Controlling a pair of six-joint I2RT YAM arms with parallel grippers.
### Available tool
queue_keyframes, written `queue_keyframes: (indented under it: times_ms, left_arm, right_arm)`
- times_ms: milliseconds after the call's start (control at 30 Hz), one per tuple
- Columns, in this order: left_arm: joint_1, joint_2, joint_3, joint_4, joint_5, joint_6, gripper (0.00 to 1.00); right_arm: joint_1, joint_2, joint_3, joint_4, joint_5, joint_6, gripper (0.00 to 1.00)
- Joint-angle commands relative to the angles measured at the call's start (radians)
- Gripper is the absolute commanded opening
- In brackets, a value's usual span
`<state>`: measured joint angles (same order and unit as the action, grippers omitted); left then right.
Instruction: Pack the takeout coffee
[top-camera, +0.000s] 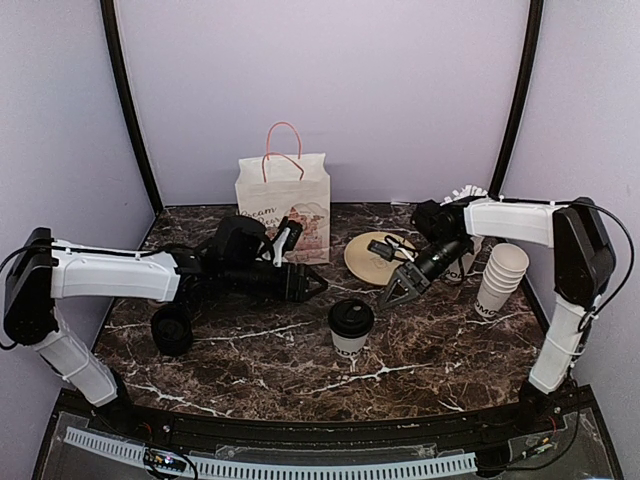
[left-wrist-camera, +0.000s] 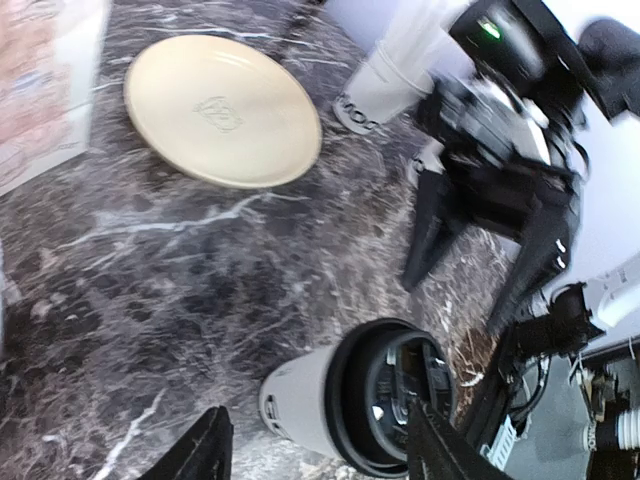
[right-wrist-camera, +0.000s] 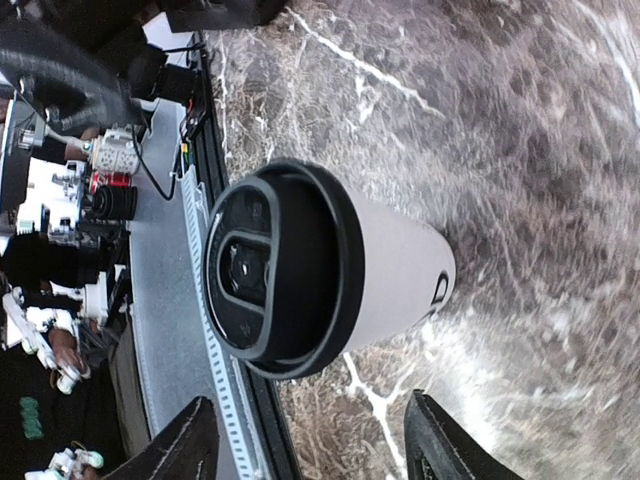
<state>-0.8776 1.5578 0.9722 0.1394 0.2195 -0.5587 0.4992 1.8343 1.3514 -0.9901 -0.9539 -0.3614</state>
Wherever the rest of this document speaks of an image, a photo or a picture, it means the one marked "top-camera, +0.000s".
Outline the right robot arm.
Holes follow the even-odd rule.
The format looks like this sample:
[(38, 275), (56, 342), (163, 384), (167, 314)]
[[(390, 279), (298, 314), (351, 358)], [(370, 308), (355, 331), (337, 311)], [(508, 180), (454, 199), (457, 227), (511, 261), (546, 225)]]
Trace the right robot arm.
[(387, 261), (402, 252), (378, 305), (393, 308), (421, 297), (455, 262), (471, 253), (476, 237), (494, 237), (482, 289), (498, 270), (516, 280), (528, 268), (518, 243), (545, 247), (553, 258), (555, 305), (538, 357), (520, 387), (510, 424), (521, 434), (534, 432), (549, 416), (553, 397), (568, 380), (584, 352), (594, 321), (617, 296), (608, 289), (616, 253), (603, 216), (607, 210), (588, 197), (574, 200), (526, 200), (504, 196), (466, 196), (417, 205), (411, 222), (426, 239), (420, 251), (397, 241), (371, 252)]

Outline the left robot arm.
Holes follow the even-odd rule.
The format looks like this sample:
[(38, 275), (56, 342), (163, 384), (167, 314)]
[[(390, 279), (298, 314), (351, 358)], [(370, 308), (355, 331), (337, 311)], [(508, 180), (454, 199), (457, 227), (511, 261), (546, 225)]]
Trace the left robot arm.
[(143, 428), (121, 376), (101, 362), (63, 320), (56, 302), (70, 297), (152, 300), (157, 349), (177, 357), (194, 342), (192, 314), (200, 300), (221, 291), (262, 299), (305, 302), (327, 281), (311, 266), (291, 263), (303, 232), (285, 217), (275, 236), (248, 216), (223, 218), (214, 235), (196, 247), (172, 243), (152, 251), (88, 247), (33, 230), (23, 247), (1, 264), (6, 271), (2, 327), (9, 349), (30, 347), (93, 406), (120, 436)]

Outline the black coffee cup lid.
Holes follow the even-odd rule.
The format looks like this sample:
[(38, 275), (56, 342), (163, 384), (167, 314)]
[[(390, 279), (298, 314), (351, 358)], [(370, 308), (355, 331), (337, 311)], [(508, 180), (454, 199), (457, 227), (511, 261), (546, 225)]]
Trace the black coffee cup lid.
[(356, 298), (336, 302), (329, 310), (328, 324), (333, 333), (344, 338), (368, 335), (375, 322), (374, 312), (362, 300)]

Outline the white paper cup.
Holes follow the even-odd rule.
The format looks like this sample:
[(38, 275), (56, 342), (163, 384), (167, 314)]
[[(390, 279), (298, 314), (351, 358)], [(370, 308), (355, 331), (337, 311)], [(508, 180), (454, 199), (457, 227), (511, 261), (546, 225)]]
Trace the white paper cup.
[(372, 330), (371, 327), (331, 326), (331, 339), (335, 352), (344, 358), (357, 357)]

